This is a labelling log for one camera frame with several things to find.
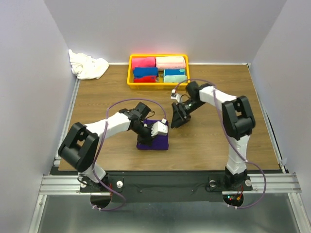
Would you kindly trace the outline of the purple towel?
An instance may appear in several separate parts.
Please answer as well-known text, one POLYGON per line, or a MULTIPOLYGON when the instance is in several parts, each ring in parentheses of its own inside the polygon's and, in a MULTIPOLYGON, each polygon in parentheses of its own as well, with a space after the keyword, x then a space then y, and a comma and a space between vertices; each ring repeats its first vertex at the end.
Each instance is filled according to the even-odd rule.
MULTIPOLYGON (((154 124, 156 121, 158 121, 158 120, 146 119, 146 120, 143 121, 143 123, 145 125, 147 125, 147 124, 154 124)), ((136 148, 138 150, 168 150, 169 149, 168 136, 169 136, 168 134, 165 135, 165 136, 163 136, 163 135, 155 136, 153 141, 152 141, 152 145, 151 146, 138 144, 138 142, 137 142, 136 148)))

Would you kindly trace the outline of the white towel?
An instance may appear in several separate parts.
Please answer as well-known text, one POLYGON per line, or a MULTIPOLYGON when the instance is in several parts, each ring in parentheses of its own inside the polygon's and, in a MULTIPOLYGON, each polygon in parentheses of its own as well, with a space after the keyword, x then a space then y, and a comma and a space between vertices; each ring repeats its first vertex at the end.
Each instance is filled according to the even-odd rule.
POLYGON ((71 71, 79 80, 99 79, 108 70, 109 63, 103 59, 94 59, 83 53, 68 51, 71 71))

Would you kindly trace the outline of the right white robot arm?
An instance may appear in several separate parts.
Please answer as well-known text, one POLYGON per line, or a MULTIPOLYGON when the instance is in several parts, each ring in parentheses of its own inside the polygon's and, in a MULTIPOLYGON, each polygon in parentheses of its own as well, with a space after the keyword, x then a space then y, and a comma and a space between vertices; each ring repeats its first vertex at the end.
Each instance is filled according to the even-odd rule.
POLYGON ((188 123, 191 119, 190 114, 204 104, 214 106, 229 143, 224 185, 227 189, 239 187, 247 176, 247 145, 256 126, 248 98, 226 94, 210 83, 199 85, 196 80, 187 84, 186 92, 189 99, 182 101, 177 88, 171 91, 171 99, 175 100, 172 103, 171 128, 179 128, 188 123))

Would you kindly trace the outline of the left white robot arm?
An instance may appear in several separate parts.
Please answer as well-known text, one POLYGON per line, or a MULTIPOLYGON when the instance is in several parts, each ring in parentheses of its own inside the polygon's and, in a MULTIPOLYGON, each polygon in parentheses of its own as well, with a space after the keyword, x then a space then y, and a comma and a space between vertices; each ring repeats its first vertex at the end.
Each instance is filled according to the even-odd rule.
POLYGON ((77 122, 65 136, 58 155, 76 171, 87 176, 97 191, 104 191, 108 187, 106 172, 95 162, 102 140, 117 133, 133 131, 138 135, 139 143, 151 145, 152 127, 143 123, 150 112, 147 105, 139 102, 133 109, 121 109, 114 115, 91 124, 77 122))

